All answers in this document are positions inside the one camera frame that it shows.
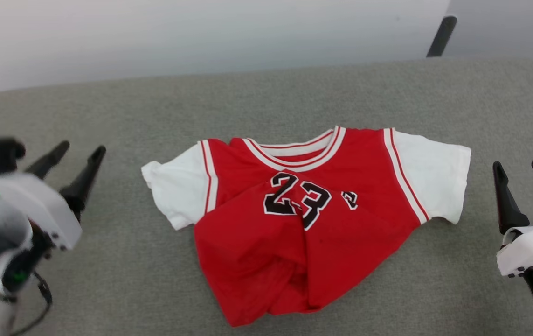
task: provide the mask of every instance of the gray table surface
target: gray table surface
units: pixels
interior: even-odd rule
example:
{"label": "gray table surface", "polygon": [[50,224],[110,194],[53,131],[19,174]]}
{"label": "gray table surface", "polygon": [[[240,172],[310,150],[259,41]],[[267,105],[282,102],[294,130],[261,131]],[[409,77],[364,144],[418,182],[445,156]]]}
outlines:
{"label": "gray table surface", "polygon": [[[192,228],[174,231],[140,174],[197,140],[308,140],[333,125],[396,127],[471,147],[458,225],[418,228],[354,290],[309,315],[230,328],[202,276]],[[533,221],[533,60],[429,59],[250,74],[128,79],[0,93],[0,135],[21,166],[68,139],[48,177],[61,187],[99,144],[108,153],[76,249],[44,261],[55,306],[32,336],[533,336],[533,300],[500,276],[491,165],[503,162]],[[44,307],[35,286],[18,325]]]}

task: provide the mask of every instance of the basketball jersey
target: basketball jersey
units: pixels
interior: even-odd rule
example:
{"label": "basketball jersey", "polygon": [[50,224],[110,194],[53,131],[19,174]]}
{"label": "basketball jersey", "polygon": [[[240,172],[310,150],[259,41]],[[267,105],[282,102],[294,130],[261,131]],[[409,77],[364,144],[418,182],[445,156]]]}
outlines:
{"label": "basketball jersey", "polygon": [[233,326],[316,311],[431,217],[456,223],[470,151],[335,127],[304,143],[203,140],[142,173],[175,229],[194,226],[202,270]]}

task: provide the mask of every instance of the cable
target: cable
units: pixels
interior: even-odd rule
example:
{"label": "cable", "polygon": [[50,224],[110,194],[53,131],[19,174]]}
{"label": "cable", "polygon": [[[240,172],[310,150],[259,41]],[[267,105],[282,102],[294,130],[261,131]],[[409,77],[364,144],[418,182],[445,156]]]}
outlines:
{"label": "cable", "polygon": [[41,323],[44,317],[49,312],[49,310],[51,310],[51,305],[53,305],[53,296],[51,295],[51,289],[49,289],[48,284],[45,281],[45,279],[43,279],[37,272],[34,272],[34,276],[38,279],[38,290],[41,292],[42,297],[47,302],[47,306],[42,311],[42,313],[38,316],[37,319],[30,322],[28,325],[21,328],[20,330],[13,332],[10,336],[20,336],[20,335],[26,334],[26,332],[30,331],[30,329],[36,327],[36,325]]}

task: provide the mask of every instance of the white sleeve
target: white sleeve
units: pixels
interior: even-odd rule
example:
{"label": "white sleeve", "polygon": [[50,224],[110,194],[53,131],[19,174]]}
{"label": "white sleeve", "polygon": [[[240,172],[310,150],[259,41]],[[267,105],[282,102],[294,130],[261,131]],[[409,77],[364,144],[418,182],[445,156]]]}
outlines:
{"label": "white sleeve", "polygon": [[215,170],[212,158],[205,159],[207,154],[210,152],[205,140],[165,164],[153,161],[141,168],[156,207],[175,230],[197,223],[207,210],[211,210],[207,209],[207,198],[209,187],[216,187],[216,176],[208,174],[206,161],[211,164],[211,173]]}
{"label": "white sleeve", "polygon": [[389,131],[408,186],[404,191],[415,199],[412,207],[420,221],[443,217],[456,224],[463,210],[471,149]]}

